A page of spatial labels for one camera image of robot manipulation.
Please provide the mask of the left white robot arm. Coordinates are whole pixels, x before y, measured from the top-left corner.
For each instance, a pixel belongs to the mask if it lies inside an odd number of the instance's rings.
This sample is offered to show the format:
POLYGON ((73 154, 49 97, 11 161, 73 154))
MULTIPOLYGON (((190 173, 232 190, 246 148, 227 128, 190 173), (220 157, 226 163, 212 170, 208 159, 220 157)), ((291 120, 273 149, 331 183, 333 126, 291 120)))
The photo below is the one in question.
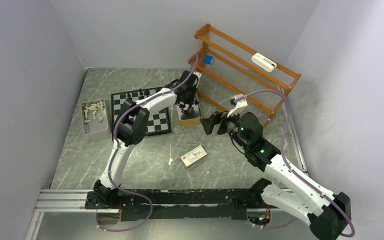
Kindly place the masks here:
POLYGON ((104 207, 112 208, 118 203, 123 171, 134 147, 146 136, 149 117, 171 106, 193 105, 201 76, 197 71, 186 70, 160 91, 137 101, 126 99, 121 105, 112 133, 110 158, 93 187, 104 207))

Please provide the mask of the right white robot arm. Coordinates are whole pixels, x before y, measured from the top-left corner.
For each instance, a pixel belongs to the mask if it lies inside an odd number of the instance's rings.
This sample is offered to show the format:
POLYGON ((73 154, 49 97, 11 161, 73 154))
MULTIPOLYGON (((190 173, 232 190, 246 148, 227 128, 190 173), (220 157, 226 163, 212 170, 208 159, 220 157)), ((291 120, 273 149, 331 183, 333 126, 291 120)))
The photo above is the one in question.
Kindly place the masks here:
POLYGON ((285 191, 269 180, 259 180, 249 197, 255 207, 267 204, 282 209, 307 224, 319 240, 336 240, 342 235, 352 219, 349 196, 328 190, 284 159, 281 151, 263 137, 263 126, 253 113, 228 116, 226 111, 215 111, 200 123, 206 135, 219 125, 217 134, 228 134, 251 165, 288 187, 285 191))

